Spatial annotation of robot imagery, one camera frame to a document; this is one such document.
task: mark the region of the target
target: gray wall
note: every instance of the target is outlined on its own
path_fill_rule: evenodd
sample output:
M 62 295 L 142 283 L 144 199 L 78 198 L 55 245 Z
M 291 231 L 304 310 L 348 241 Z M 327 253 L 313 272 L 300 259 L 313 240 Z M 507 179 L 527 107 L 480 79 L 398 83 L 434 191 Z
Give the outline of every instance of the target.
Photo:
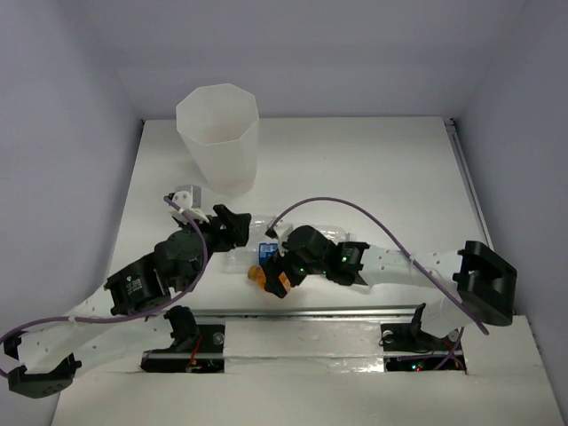
M 83 0 L 142 118 L 234 83 L 263 116 L 455 116 L 525 0 Z
M 103 280 L 139 120 L 76 2 L 0 9 L 3 333 L 65 312 Z M 55 401 L 20 397 L 2 381 L 0 423 L 50 424 Z
M 568 413 L 568 2 L 531 0 L 459 120 L 496 248 L 519 271 L 532 323 Z

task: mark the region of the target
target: white trash can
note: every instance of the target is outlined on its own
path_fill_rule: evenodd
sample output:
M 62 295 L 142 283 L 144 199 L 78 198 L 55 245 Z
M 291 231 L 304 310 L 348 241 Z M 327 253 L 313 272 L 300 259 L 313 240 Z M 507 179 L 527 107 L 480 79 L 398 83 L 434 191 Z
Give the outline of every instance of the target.
M 177 132 L 216 193 L 239 195 L 255 183 L 255 97 L 232 84 L 195 89 L 176 106 Z

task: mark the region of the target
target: transparent plastic box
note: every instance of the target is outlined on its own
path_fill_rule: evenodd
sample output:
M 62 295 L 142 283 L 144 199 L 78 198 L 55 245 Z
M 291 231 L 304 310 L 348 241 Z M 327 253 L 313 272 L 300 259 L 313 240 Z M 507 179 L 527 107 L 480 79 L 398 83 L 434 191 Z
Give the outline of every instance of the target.
M 252 187 L 258 149 L 252 94 L 228 83 L 199 87 L 176 106 L 176 122 L 211 190 L 234 196 Z

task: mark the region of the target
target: plastic container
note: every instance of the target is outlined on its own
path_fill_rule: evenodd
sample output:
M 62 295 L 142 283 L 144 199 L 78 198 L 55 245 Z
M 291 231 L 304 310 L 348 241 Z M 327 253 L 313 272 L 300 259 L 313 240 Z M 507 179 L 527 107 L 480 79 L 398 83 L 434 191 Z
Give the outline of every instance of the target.
M 233 196 L 252 187 L 258 149 L 253 95 L 232 84 L 197 88 L 176 106 L 176 121 L 211 190 Z
M 225 253 L 225 273 L 248 273 L 251 266 L 260 263 L 261 244 L 274 243 L 276 240 L 268 238 L 264 233 L 268 225 L 274 220 L 274 216 L 257 215 L 250 221 L 248 243 L 245 247 L 234 248 Z M 288 227 L 296 224 L 279 223 L 278 227 Z M 334 243 L 341 241 L 355 241 L 355 235 L 346 232 L 339 226 L 312 225 L 327 239 Z

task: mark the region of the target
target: blue object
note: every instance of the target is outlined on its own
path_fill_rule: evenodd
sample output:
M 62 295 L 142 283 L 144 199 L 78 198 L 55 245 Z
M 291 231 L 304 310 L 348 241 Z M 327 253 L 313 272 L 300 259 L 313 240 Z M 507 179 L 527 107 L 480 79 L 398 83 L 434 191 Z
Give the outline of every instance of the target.
M 258 264 L 263 264 L 278 251 L 278 244 L 275 242 L 261 242 L 258 244 Z

